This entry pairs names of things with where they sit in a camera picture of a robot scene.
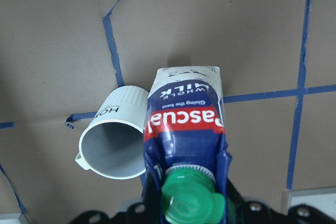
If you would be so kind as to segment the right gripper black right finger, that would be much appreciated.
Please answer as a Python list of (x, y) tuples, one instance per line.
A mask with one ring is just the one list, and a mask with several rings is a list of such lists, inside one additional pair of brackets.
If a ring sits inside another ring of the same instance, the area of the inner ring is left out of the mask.
[(244, 223), (244, 199), (228, 179), (226, 183), (226, 223)]

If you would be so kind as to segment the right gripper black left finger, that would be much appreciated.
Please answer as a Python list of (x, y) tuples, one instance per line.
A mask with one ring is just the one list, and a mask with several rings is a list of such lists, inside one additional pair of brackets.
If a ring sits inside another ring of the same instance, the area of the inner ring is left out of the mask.
[(144, 220), (146, 221), (145, 223), (157, 223), (158, 191), (156, 188), (155, 179), (150, 172), (147, 172), (145, 175), (142, 201), (142, 205), (144, 206), (142, 214), (144, 215)]

